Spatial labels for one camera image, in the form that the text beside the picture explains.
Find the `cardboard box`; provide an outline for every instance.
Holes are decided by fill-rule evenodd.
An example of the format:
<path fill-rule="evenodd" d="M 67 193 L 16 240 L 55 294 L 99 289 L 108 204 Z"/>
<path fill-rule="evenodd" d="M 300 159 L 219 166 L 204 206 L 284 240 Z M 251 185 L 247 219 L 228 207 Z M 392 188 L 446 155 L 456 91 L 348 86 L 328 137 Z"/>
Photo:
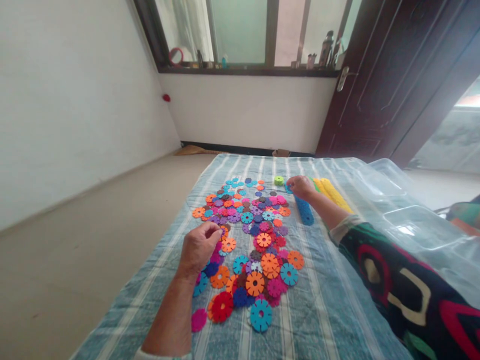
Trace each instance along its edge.
<path fill-rule="evenodd" d="M 290 156 L 290 150 L 277 149 L 274 150 L 271 154 L 276 158 L 288 158 Z"/>

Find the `tiled floor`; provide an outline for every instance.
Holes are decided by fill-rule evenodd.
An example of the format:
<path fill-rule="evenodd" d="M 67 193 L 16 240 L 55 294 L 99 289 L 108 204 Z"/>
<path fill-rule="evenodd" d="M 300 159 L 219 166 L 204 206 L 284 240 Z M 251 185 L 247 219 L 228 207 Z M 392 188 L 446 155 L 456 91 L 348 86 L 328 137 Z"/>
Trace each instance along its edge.
<path fill-rule="evenodd" d="M 143 264 L 214 155 L 168 156 L 0 238 L 0 359 L 67 359 Z M 480 177 L 409 171 L 431 208 Z"/>

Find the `wrist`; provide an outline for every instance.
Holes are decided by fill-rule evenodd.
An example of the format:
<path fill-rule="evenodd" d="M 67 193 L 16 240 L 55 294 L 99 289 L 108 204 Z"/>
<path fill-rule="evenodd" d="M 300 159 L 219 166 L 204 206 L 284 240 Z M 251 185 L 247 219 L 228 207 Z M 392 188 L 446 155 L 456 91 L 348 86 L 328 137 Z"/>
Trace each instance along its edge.
<path fill-rule="evenodd" d="M 199 277 L 199 273 L 197 271 L 183 269 L 179 267 L 176 270 L 175 276 L 173 278 L 177 282 L 181 282 L 186 285 L 191 285 L 194 287 L 197 283 L 198 277 Z"/>
<path fill-rule="evenodd" d="M 324 195 L 316 190 L 310 191 L 306 196 L 305 196 L 305 201 L 309 203 L 310 205 L 318 199 L 321 199 Z"/>

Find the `bed sheet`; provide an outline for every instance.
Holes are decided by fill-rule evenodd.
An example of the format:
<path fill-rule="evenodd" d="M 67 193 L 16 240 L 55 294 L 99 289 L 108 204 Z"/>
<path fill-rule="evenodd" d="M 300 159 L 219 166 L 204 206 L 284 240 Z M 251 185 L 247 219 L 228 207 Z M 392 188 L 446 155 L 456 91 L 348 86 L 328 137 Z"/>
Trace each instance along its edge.
<path fill-rule="evenodd" d="M 250 309 L 234 309 L 225 323 L 207 321 L 193 334 L 194 359 L 411 359 L 388 323 L 375 308 L 368 291 L 348 261 L 328 237 L 315 213 L 312 226 L 303 225 L 293 195 L 274 185 L 275 176 L 307 175 L 328 178 L 352 210 L 374 225 L 382 225 L 383 213 L 415 205 L 405 196 L 397 202 L 370 202 L 355 188 L 353 173 L 365 163 L 356 158 L 264 157 L 220 154 L 200 175 L 170 229 L 136 275 L 125 285 L 110 310 L 72 359 L 132 359 L 141 346 L 162 298 L 178 266 L 186 233 L 202 221 L 192 210 L 205 205 L 205 197 L 232 178 L 264 180 L 265 190 L 275 190 L 290 203 L 288 250 L 300 251 L 305 267 L 296 286 L 282 295 L 273 309 L 272 324 L 265 333 L 249 325 Z M 254 198 L 255 188 L 245 188 Z M 232 224 L 230 237 L 236 249 L 224 265 L 232 269 L 235 257 L 248 255 L 252 238 Z M 207 289 L 193 299 L 193 311 L 206 308 L 222 289 Z"/>

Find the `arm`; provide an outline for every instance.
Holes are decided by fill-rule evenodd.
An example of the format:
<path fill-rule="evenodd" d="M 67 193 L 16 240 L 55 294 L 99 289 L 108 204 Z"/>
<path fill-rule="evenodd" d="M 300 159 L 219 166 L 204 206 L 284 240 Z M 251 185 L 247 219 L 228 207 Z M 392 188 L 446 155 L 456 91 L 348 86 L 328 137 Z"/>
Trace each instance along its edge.
<path fill-rule="evenodd" d="M 287 184 L 331 229 L 332 241 L 415 359 L 480 359 L 480 311 L 430 266 L 323 198 L 307 177 L 295 176 Z"/>
<path fill-rule="evenodd" d="M 286 182 L 291 191 L 300 199 L 305 200 L 318 213 L 329 229 L 335 228 L 351 214 L 328 197 L 315 190 L 314 184 L 306 176 L 294 176 Z"/>
<path fill-rule="evenodd" d="M 136 359 L 182 357 L 192 349 L 192 296 L 198 275 L 214 252 L 222 230 L 204 222 L 183 241 L 180 263 Z"/>

